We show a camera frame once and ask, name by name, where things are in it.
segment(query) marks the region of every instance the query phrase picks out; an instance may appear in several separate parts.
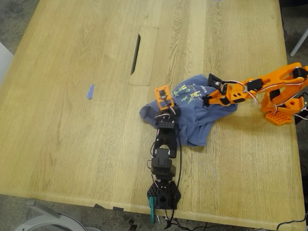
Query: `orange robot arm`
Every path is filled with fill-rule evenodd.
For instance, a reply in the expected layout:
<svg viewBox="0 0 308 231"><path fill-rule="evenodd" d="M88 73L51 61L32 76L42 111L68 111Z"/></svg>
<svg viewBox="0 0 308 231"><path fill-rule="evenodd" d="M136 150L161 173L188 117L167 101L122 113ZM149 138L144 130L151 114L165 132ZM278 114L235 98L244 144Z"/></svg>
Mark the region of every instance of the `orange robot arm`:
<svg viewBox="0 0 308 231"><path fill-rule="evenodd" d="M304 98L294 96L308 85L307 76L308 66L302 67L300 63L282 66L258 79L242 82L222 81L210 74L208 85L217 90L204 97L204 103L228 106L248 98L258 103L256 94L265 92L261 103L261 111L267 112L265 118L276 125L290 123L293 114L304 107Z"/></svg>

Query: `printed graphic on shirt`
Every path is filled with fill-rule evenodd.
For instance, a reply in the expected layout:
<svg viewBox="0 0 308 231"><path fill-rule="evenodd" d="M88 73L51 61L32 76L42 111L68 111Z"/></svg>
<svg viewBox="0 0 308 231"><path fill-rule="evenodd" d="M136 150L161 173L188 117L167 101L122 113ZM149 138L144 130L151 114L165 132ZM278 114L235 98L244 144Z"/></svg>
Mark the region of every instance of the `printed graphic on shirt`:
<svg viewBox="0 0 308 231"><path fill-rule="evenodd" d="M200 86L200 87L206 94L207 90L205 89L205 86ZM200 93L200 90L196 91L195 84L192 84L192 85L183 84L180 88L175 89L171 93L171 97L176 103L178 102L177 97L180 97L181 102L187 102L187 104L189 104L194 99L199 99L202 101L201 99L202 94Z"/></svg>

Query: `table slot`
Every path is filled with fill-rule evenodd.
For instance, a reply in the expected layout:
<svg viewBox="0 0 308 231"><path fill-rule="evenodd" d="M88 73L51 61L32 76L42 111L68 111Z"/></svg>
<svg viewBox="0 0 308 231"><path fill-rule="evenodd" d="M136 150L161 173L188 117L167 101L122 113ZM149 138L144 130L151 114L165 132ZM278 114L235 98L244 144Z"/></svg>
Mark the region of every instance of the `table slot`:
<svg viewBox="0 0 308 231"><path fill-rule="evenodd" d="M156 49L158 28L141 26L132 62L130 85L149 86Z"/></svg>

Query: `floor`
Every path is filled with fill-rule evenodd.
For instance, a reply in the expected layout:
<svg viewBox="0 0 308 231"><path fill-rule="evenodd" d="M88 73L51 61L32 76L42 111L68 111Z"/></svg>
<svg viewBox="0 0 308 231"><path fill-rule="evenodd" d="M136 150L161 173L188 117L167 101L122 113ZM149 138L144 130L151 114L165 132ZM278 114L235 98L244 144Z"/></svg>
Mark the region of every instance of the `floor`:
<svg viewBox="0 0 308 231"><path fill-rule="evenodd" d="M39 0L0 0L0 42L13 54L25 32L27 24ZM285 30L285 46L287 54L295 46L308 26L308 5L304 7L283 8L282 18ZM295 57L288 55L288 63L301 62L308 65L308 40L304 42ZM297 127L298 148L301 164L308 166L308 122L302 121ZM13 230L36 213L24 206L24 198L0 195L0 231ZM113 211L100 208L66 205L42 201L42 204L56 212L68 214L79 220L85 226L93 226L103 231L126 231L129 229L128 221L133 219L138 225L137 230L162 231L165 222L153 225L149 215L122 211ZM204 226L205 223L179 219L179 222L193 229ZM169 231L180 230L172 227ZM213 231L248 231L250 228L223 226L211 228Z"/></svg>

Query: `cloth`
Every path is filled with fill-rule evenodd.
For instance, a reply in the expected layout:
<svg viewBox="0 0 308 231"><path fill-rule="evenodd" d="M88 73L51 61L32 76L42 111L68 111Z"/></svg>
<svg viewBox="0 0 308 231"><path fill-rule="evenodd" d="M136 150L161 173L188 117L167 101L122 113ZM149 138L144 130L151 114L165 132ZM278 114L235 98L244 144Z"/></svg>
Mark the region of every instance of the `cloth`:
<svg viewBox="0 0 308 231"><path fill-rule="evenodd" d="M208 95L215 90L215 88L207 85L205 76L197 75L181 82L172 91L172 99L181 110L178 124L182 145L205 146L206 137L214 121L237 109L236 104L231 104L230 106L211 104L208 108L203 108L202 96ZM155 100L145 105L139 111L139 114L142 119L157 128L154 117L158 111L159 108Z"/></svg>

